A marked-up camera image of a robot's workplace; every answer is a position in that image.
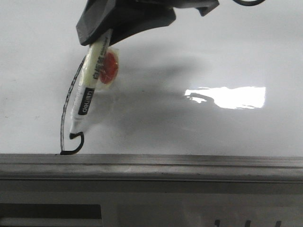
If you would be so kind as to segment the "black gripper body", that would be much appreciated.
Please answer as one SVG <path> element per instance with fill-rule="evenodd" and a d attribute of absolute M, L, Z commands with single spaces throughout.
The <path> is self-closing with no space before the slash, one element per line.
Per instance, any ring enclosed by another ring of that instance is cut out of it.
<path fill-rule="evenodd" d="M 197 9 L 201 16 L 205 16 L 210 11 L 219 6 L 218 0 L 116 0 L 114 14 L 127 14 L 127 11 L 141 11 L 143 8 L 153 6 L 166 8 Z"/>

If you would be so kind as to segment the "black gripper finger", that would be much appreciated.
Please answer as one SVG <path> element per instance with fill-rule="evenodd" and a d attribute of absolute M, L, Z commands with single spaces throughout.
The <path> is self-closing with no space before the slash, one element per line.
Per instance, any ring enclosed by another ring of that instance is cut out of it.
<path fill-rule="evenodd" d="M 173 8 L 155 6 L 147 8 L 142 16 L 131 19 L 129 22 L 123 22 L 113 29 L 110 46 L 130 37 L 137 33 L 169 26 L 176 19 Z"/>
<path fill-rule="evenodd" d="M 95 42 L 101 34 L 117 25 L 116 0 L 89 0 L 76 25 L 81 45 Z"/>

